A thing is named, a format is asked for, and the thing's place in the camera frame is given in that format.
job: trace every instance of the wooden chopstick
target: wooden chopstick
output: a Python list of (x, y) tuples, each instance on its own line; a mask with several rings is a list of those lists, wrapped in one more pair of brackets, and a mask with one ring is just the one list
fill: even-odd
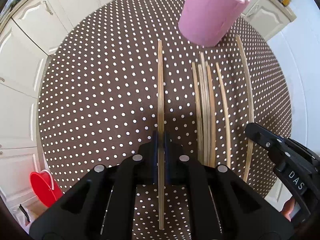
[(162, 41), (158, 41), (158, 194), (159, 229), (164, 230), (164, 88)]
[[(238, 48), (240, 51), (242, 66), (243, 66), (243, 70), (244, 70), (245, 83), (247, 85), (248, 106), (249, 106), (249, 122), (254, 122), (253, 94), (252, 94), (250, 72), (249, 72), (249, 67), (248, 67), (248, 63), (247, 63), (247, 58), (245, 56), (244, 48), (242, 45), (242, 41), (241, 41), (241, 38), (238, 34), (236, 35), (236, 42), (238, 44)], [(245, 168), (244, 168), (244, 176), (243, 176), (244, 182), (247, 182), (247, 179), (249, 176), (249, 169), (250, 169), (251, 158), (252, 158), (252, 150), (253, 150), (253, 141), (248, 138), (247, 157), (245, 160)]]
[(217, 68), (219, 84), (220, 84), (222, 106), (223, 106), (223, 113), (224, 113), (224, 122), (225, 122), (225, 126), (226, 126), (227, 166), (230, 169), (231, 168), (231, 134), (230, 134), (228, 101), (227, 101), (226, 91), (224, 89), (224, 84), (223, 84), (223, 80), (222, 80), (222, 76), (221, 76), (221, 70), (220, 70), (218, 62), (216, 62), (216, 68)]
[(203, 79), (204, 79), (204, 104), (203, 107), (206, 108), (206, 115), (202, 116), (202, 119), (207, 122), (207, 134), (208, 136), (205, 137), (204, 135), (204, 143), (207, 144), (208, 151), (204, 153), (204, 165), (209, 165), (209, 157), (211, 152), (211, 115), (210, 115), (210, 101), (209, 101), (209, 86), (208, 86), (208, 75), (207, 75), (207, 68), (206, 62), (204, 61), (204, 54), (203, 52), (199, 52), (202, 72), (203, 72)]
[(209, 154), (208, 166), (215, 168), (216, 165), (216, 117), (214, 106), (214, 93), (212, 88), (212, 76), (209, 64), (206, 62), (208, 84), (209, 84), (209, 99), (210, 99), (210, 116), (211, 116), (211, 151)]
[(196, 64), (192, 62), (191, 66), (192, 66), (193, 86), (195, 90), (195, 100), (196, 100), (198, 161), (200, 163), (203, 163), (203, 131), (202, 131), (200, 93), (199, 93), (199, 87), (198, 87)]
[(201, 113), (202, 113), (202, 128), (203, 128), (203, 160), (201, 164), (206, 165), (208, 160), (208, 122), (207, 122), (207, 107), (206, 107), (206, 96), (205, 96), (205, 86), (203, 78), (202, 65), (198, 64), (198, 76), (200, 84), (200, 95), (201, 95)]

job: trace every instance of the pile of chopsticks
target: pile of chopsticks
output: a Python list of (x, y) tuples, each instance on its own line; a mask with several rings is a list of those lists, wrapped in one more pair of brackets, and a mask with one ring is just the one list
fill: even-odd
[[(254, 122), (253, 113), (253, 95), (250, 80), (250, 73), (248, 68), (247, 59), (245, 56), (242, 41), (239, 35), (236, 35), (236, 42), (239, 47), (240, 57), (244, 68), (245, 81), (248, 93), (248, 106), (249, 106), (249, 122)], [(192, 75), (195, 90), (196, 100), (196, 119), (197, 119), (197, 142), (198, 142), (198, 160), (206, 166), (216, 166), (216, 119), (215, 119), (215, 101), (212, 85), (212, 74), (210, 66), (204, 59), (204, 54), (199, 53), (200, 64), (196, 66), (192, 62)], [(219, 79), (219, 86), (222, 99), (222, 107), (225, 119), (225, 132), (226, 132), (226, 154), (227, 166), (231, 168), (231, 133), (230, 121), (228, 112), (228, 101), (225, 92), (225, 85), (221, 75), (219, 63), (215, 63), (216, 73)], [(246, 182), (249, 175), (249, 168), (252, 157), (253, 142), (248, 139), (248, 149), (244, 170), (243, 180)]]

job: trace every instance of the pink cup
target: pink cup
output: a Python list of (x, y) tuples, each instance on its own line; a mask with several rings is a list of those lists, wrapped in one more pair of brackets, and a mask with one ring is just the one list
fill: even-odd
[(186, 0), (179, 30), (189, 41), (214, 47), (237, 20), (250, 0)]

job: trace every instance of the round table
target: round table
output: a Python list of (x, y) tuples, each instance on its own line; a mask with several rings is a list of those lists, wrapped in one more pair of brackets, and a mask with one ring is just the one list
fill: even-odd
[[(179, 32), (185, 0), (114, 0), (80, 22), (48, 67), (39, 99), (40, 137), (50, 170), (65, 192), (97, 164), (121, 163), (157, 129), (157, 40), (163, 43), (165, 130), (186, 154), (197, 154), (191, 62), (199, 51), (212, 69), (216, 107), (216, 163), (226, 163), (225, 127), (215, 62), (226, 88), (231, 168), (244, 174), (247, 89), (239, 34), (251, 74), (255, 122), (282, 136), (291, 132), (290, 98), (280, 66), (265, 40), (239, 18), (214, 48)], [(267, 152), (254, 145), (248, 184), (265, 196), (276, 177)], [(190, 237), (187, 191), (166, 186), (165, 230), (158, 229), (157, 186), (137, 187), (133, 239)]]

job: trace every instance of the white lettering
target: white lettering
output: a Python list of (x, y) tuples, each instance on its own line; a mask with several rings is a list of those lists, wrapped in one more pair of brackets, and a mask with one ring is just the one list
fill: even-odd
[(293, 182), (295, 182), (297, 185), (298, 181), (299, 181), (299, 178), (296, 178)]
[(302, 189), (303, 186), (304, 186), (304, 183), (302, 182), (302, 183), (300, 184), (300, 186), (298, 187), (298, 189)]
[(289, 178), (292, 179), (294, 176), (294, 171), (291, 171), (291, 173), (289, 174)]

